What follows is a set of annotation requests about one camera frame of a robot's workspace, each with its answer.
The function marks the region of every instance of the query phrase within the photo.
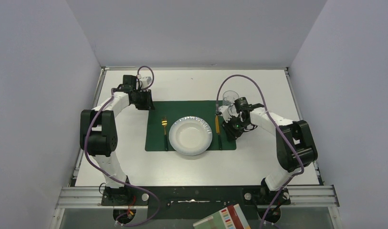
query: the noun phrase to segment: cutlery handle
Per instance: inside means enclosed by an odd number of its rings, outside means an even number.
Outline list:
[[[168,151],[168,140],[167,140],[167,135],[164,135],[164,150]]]
[[[218,135],[218,142],[219,142],[219,150],[222,150],[222,139],[220,138],[220,135]]]

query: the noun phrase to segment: gold fork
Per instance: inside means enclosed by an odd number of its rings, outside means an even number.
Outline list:
[[[163,117],[161,119],[161,124],[164,127],[164,150],[168,151],[168,140],[167,140],[167,132],[166,132],[166,126],[167,126],[166,117]]]

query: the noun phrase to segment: white plate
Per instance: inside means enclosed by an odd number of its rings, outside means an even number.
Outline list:
[[[170,128],[168,139],[173,148],[184,155],[198,155],[210,146],[212,130],[202,118],[187,116]]]

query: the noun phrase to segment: screw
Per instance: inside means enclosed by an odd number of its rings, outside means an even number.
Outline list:
[[[149,194],[143,193],[143,194],[142,194],[142,200],[143,200],[143,201],[147,201],[148,199],[149,199]]]
[[[251,200],[252,199],[252,195],[250,193],[246,193],[246,194],[244,194],[244,199]]]

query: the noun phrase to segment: green placemat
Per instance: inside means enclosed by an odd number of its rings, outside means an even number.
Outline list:
[[[161,119],[167,117],[167,135],[171,126],[185,116],[196,116],[205,120],[212,129],[212,142],[208,150],[219,150],[218,135],[215,125],[215,101],[161,101],[153,102],[154,111],[149,111],[146,130],[146,151],[164,151],[164,128]],[[235,150],[236,142],[228,142],[222,128],[223,118],[219,118],[222,150]],[[168,150],[175,151],[168,142]]]

